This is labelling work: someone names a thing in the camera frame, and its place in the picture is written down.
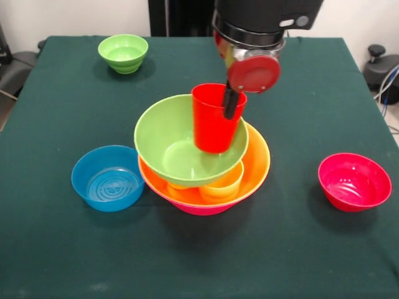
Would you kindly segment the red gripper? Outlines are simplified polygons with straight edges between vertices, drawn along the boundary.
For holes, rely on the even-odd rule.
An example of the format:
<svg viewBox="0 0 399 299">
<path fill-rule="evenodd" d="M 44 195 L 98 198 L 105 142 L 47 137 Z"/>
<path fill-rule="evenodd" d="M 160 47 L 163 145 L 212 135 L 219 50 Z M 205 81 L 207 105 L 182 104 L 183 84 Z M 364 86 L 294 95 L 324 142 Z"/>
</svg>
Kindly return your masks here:
<svg viewBox="0 0 399 299">
<path fill-rule="evenodd" d="M 216 47 L 227 68 L 222 106 L 224 117 L 232 120 L 239 102 L 238 92 L 262 93 L 269 90 L 281 75 L 281 42 L 270 47 L 249 49 L 233 44 L 219 32 L 213 32 Z"/>
</svg>

